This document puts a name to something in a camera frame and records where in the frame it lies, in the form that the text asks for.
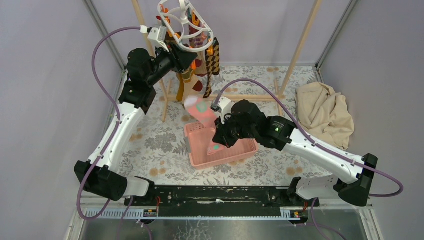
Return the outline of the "beige striped maroon sock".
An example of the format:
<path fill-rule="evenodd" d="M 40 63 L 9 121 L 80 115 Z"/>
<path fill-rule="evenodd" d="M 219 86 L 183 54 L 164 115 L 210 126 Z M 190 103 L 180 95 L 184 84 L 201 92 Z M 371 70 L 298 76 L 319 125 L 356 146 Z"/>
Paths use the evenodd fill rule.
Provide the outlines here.
<path fill-rule="evenodd" d="M 197 60 L 195 60 L 190 68 L 186 71 L 184 71 L 182 74 L 183 81 L 184 81 L 184 94 L 183 99 L 181 103 L 185 101 L 185 99 L 190 95 L 196 95 L 203 89 L 202 82 L 198 79 L 198 76 L 196 75 L 196 68 L 197 68 Z"/>

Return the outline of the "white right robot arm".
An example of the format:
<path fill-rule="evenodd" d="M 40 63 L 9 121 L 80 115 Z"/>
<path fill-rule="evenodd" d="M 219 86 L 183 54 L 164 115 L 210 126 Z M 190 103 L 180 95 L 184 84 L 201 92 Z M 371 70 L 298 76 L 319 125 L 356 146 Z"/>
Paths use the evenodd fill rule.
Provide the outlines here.
<path fill-rule="evenodd" d="M 367 205 L 378 162 L 376 156 L 351 154 L 304 135 L 294 122 L 282 116 L 266 116 L 248 100 L 232 103 L 222 97 L 210 108 L 219 115 L 214 121 L 214 143 L 232 148 L 238 140 L 253 139 L 265 148 L 300 156 L 331 173 L 324 177 L 293 178 L 286 192 L 291 205 L 336 197 L 357 207 Z"/>

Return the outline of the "brown yellow argyle sock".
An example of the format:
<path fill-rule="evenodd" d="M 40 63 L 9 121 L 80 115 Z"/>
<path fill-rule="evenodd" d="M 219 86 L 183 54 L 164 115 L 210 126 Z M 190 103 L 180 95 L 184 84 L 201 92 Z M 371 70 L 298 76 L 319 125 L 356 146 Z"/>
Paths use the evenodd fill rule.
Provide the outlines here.
<path fill-rule="evenodd" d="M 207 71 L 207 84 L 203 98 L 209 98 L 212 94 L 212 76 L 220 74 L 220 44 L 215 37 L 212 45 L 205 50 L 205 63 Z"/>

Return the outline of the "white round clip hanger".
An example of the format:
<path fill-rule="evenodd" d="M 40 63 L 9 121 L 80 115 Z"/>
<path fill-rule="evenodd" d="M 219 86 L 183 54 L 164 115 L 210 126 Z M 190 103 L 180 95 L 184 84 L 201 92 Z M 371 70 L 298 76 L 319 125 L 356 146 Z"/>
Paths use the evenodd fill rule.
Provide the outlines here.
<path fill-rule="evenodd" d="M 189 0 L 161 0 L 157 11 L 180 49 L 213 52 L 214 32 Z"/>

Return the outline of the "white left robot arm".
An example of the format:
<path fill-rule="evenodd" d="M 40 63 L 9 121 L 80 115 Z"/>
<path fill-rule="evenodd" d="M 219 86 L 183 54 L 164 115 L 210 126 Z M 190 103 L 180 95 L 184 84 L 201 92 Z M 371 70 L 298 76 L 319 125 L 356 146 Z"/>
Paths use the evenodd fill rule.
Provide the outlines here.
<path fill-rule="evenodd" d="M 113 120 L 88 160 L 78 161 L 74 166 L 81 184 L 80 194 L 86 191 L 111 201 L 135 196 L 144 206 L 154 202 L 152 181 L 143 177 L 127 178 L 118 174 L 118 169 L 133 130 L 156 97 L 154 85 L 169 72 L 188 70 L 197 57 L 197 53 L 183 50 L 174 43 L 168 44 L 168 48 L 157 48 L 155 56 L 150 56 L 144 48 L 136 48 L 128 54 L 127 81 Z"/>

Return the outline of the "pink patterned sock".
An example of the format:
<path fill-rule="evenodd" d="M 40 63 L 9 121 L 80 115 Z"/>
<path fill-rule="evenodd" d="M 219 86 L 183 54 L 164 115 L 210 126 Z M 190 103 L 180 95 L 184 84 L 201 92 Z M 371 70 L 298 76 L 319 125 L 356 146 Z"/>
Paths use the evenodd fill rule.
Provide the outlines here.
<path fill-rule="evenodd" d="M 217 117 L 214 111 L 210 109 L 210 106 L 198 95 L 189 95 L 183 104 L 187 112 L 192 117 L 199 121 L 205 128 L 212 131 L 212 136 L 210 137 L 207 148 L 207 155 L 214 155 L 223 150 L 223 146 L 219 143 L 213 142 L 213 137 L 216 133 L 215 120 Z"/>

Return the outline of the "pink basket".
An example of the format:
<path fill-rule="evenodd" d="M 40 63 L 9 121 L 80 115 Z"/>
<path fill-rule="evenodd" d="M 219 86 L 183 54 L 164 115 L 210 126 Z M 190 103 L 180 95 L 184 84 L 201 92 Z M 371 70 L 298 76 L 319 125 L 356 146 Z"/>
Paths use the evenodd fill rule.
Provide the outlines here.
<path fill-rule="evenodd" d="M 212 142 L 214 135 L 215 129 L 204 127 L 200 122 L 184 126 L 188 157 L 195 169 L 202 170 L 245 160 L 253 157 L 259 148 L 254 139 L 239 139 L 234 146 L 227 148 Z"/>

